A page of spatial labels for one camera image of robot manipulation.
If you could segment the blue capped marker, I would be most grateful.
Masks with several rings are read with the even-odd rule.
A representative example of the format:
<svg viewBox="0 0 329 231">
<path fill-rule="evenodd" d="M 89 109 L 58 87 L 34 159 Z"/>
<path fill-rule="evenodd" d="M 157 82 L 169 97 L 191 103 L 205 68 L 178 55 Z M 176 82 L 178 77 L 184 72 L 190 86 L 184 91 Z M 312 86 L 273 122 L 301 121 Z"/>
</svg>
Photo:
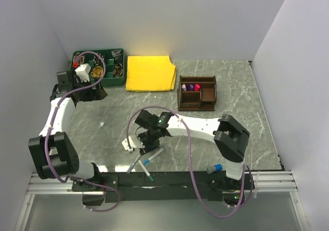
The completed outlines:
<svg viewBox="0 0 329 231">
<path fill-rule="evenodd" d="M 164 148 L 160 148 L 157 152 L 155 152 L 152 156 L 150 156 L 148 159 L 146 159 L 143 162 L 143 165 L 147 165 L 150 161 L 152 161 L 153 159 L 155 159 L 157 156 L 159 156 L 161 153 L 163 153 Z"/>
</svg>

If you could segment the pink highlighter marker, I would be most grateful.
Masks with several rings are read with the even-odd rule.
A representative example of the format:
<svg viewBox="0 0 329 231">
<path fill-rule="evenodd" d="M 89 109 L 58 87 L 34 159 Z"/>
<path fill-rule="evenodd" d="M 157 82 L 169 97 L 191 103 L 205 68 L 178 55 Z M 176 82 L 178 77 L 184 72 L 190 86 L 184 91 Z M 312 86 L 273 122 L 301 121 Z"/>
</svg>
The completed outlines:
<svg viewBox="0 0 329 231">
<path fill-rule="evenodd" d="M 199 85 L 199 84 L 195 84 L 195 86 L 194 86 L 194 90 L 195 90 L 195 91 L 199 91 L 199 90 L 200 90 L 200 85 Z"/>
</svg>

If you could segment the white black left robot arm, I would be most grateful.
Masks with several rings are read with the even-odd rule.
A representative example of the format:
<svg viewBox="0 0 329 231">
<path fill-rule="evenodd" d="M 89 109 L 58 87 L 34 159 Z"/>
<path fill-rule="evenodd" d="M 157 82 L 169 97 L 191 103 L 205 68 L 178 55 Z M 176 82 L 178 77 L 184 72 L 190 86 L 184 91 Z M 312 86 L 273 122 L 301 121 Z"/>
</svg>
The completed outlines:
<svg viewBox="0 0 329 231">
<path fill-rule="evenodd" d="M 80 101 L 102 100 L 106 91 L 97 80 L 91 78 L 86 67 L 57 73 L 58 83 L 50 95 L 51 109 L 40 134 L 31 138 L 28 148 L 38 176 L 45 179 L 68 177 L 84 180 L 92 191 L 101 188 L 103 178 L 95 163 L 81 161 L 66 131 L 71 116 Z"/>
</svg>

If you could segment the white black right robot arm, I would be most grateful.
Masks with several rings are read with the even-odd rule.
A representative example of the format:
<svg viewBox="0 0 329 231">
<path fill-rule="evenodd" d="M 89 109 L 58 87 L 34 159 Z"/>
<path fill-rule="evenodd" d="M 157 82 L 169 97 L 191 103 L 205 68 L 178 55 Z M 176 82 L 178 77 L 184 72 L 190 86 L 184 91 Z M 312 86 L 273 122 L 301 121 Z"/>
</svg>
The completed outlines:
<svg viewBox="0 0 329 231">
<path fill-rule="evenodd" d="M 131 149 L 144 155 L 159 147 L 162 137 L 185 136 L 216 144 L 226 161 L 226 185 L 237 189 L 243 183 L 245 151 L 250 133 L 233 116 L 221 118 L 194 118 L 162 112 L 159 116 L 142 110 L 134 123 L 145 132 L 129 137 Z"/>
</svg>

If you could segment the lilac highlighter marker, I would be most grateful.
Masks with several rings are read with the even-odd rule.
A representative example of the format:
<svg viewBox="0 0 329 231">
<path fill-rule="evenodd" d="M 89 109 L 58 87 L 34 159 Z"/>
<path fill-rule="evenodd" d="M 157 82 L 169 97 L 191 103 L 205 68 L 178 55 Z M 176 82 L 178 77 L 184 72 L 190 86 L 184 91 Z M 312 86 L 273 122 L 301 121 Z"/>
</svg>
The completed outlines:
<svg viewBox="0 0 329 231">
<path fill-rule="evenodd" d="M 186 87 L 185 84 L 183 84 L 183 85 L 181 86 L 181 88 L 182 88 L 183 91 L 187 91 L 187 87 Z"/>
</svg>

